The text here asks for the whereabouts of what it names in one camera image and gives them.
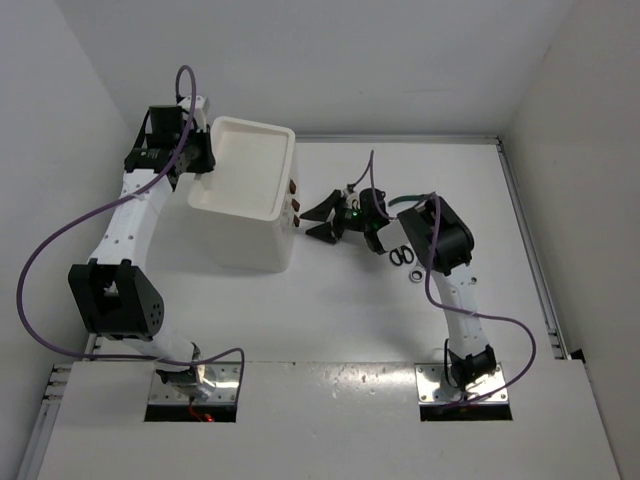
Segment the white drawer cabinet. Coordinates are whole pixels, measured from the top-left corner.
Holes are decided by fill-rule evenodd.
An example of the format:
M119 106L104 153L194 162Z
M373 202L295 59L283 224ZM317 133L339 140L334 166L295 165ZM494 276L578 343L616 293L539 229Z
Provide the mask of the white drawer cabinet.
M285 271L298 216L291 200L300 203L301 191L294 131L220 116L211 137L215 169L180 179L158 220L151 262L166 254L217 267Z

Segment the green handled pliers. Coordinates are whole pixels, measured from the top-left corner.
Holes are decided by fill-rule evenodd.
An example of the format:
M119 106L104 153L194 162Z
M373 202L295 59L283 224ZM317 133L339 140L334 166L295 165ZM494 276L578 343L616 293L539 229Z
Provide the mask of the green handled pliers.
M387 202L387 205L389 207L392 207L392 206L400 205L403 203L412 203L414 206L417 206L429 200L432 196L433 196L433 193L401 195L389 200Z

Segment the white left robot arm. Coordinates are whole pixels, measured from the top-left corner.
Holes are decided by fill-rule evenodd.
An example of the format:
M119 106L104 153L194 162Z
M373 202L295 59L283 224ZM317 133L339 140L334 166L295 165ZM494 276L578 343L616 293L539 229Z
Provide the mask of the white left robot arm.
M198 364L199 348L166 318L164 300L145 274L161 210L184 173L215 166L207 97L187 96L174 106L148 109L124 161L121 197L103 239L84 264L75 264L69 285L86 329L149 356L163 384L205 401L215 376Z

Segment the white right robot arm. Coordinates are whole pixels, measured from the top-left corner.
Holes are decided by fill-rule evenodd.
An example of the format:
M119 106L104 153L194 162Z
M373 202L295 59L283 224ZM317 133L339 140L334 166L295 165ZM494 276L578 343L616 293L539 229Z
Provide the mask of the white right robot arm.
M385 197L379 189L357 192L350 186L334 190L300 218L315 224L306 230L308 236L327 244L336 244L345 232L360 233L372 252L386 254L397 267L410 265L412 282L435 284L448 329L444 378L460 391L460 400L469 401L468 387L497 367L476 316L473 235L438 195Z

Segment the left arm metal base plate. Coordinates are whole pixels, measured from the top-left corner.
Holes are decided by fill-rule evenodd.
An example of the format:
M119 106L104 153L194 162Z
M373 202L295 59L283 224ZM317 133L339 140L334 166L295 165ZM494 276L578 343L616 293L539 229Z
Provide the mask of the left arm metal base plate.
M151 381L148 404L154 406L230 407L238 399L242 365L214 362L184 371L157 370Z

